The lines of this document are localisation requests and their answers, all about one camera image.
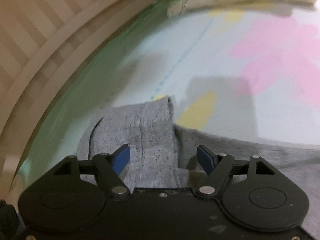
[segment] gray garment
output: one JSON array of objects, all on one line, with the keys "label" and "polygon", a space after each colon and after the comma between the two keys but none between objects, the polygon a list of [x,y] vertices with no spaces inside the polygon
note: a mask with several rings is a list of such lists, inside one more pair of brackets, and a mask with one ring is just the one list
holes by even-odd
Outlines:
[{"label": "gray garment", "polygon": [[[179,127],[172,123],[169,98],[101,110],[80,140],[77,155],[88,159],[123,144],[129,144],[131,159],[120,177],[130,190],[196,186],[206,176],[196,161],[199,144],[239,160],[260,155],[307,193],[310,210],[303,227],[320,239],[319,150],[256,144]],[[95,183],[91,175],[83,179]]]}]

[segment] screw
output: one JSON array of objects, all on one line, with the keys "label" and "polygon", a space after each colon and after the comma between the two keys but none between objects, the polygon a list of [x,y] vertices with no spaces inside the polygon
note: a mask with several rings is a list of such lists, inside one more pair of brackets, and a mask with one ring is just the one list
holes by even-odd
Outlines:
[{"label": "screw", "polygon": [[213,194],[216,190],[214,187],[210,187],[210,186],[203,186],[199,189],[199,191],[202,193],[202,194],[206,194],[206,195],[210,195],[210,194]]},{"label": "screw", "polygon": [[116,186],[116,187],[112,188],[111,191],[116,195],[123,195],[128,192],[128,189],[123,186]]}]

